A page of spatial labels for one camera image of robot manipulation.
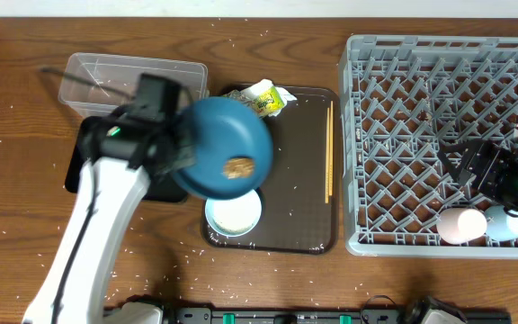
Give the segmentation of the blue plate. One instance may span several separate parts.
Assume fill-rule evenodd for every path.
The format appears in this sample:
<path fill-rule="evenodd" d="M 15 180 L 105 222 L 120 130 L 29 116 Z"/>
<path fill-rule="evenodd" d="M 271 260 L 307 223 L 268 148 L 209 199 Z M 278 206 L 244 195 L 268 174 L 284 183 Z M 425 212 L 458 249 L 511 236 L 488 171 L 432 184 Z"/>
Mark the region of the blue plate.
<path fill-rule="evenodd" d="M 271 133 L 257 114 L 236 100 L 216 96 L 182 111 L 194 142 L 195 163 L 172 173 L 186 192 L 202 198 L 228 200 L 258 188 L 273 162 Z M 248 177 L 229 178 L 225 166 L 233 158 L 248 158 Z"/>

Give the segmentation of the pink cup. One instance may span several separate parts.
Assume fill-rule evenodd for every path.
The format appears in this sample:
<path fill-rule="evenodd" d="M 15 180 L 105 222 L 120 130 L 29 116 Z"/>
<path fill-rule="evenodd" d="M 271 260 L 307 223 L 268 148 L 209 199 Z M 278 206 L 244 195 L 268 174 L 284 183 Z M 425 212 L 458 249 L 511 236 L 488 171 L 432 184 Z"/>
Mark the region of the pink cup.
<path fill-rule="evenodd" d="M 483 236 L 487 231 L 487 219 L 476 209 L 450 208 L 441 212 L 436 229 L 442 240 L 460 245 Z"/>

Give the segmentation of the brown mushroom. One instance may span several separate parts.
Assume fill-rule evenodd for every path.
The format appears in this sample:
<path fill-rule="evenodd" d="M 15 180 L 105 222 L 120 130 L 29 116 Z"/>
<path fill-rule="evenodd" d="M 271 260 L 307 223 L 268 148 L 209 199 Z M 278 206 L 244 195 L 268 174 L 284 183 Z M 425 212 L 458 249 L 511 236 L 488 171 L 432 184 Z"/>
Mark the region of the brown mushroom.
<path fill-rule="evenodd" d="M 250 157 L 233 157 L 223 166 L 227 179 L 249 178 L 255 172 L 255 162 Z"/>

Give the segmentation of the blue cup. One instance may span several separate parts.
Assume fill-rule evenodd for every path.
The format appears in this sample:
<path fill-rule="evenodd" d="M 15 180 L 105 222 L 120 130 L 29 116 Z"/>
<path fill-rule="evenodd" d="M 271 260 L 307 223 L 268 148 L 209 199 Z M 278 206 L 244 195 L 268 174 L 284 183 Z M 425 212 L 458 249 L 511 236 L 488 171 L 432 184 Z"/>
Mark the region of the blue cup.
<path fill-rule="evenodd" d="M 491 206 L 484 212 L 487 218 L 486 235 L 495 241 L 518 239 L 518 211 L 507 213 L 501 205 Z"/>

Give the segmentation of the light blue rice bowl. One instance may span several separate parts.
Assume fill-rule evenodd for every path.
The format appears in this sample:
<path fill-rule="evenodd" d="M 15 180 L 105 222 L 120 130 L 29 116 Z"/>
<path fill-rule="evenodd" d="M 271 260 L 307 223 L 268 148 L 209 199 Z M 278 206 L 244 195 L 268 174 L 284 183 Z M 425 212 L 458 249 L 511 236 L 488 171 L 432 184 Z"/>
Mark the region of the light blue rice bowl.
<path fill-rule="evenodd" d="M 208 199 L 206 221 L 218 234 L 239 237 L 252 230 L 261 218 L 263 205 L 256 190 L 230 200 Z"/>

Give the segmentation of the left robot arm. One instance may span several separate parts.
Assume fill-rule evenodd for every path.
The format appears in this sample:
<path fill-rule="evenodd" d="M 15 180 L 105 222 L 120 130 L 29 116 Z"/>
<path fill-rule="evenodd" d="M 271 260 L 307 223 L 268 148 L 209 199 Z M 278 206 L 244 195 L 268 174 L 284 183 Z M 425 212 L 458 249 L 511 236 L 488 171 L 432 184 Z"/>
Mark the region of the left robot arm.
<path fill-rule="evenodd" d="M 101 323 L 104 295 L 125 231 L 152 182 L 188 158 L 178 115 L 182 84 L 147 73 L 136 92 L 82 131 L 75 206 L 47 277 L 25 323 Z"/>

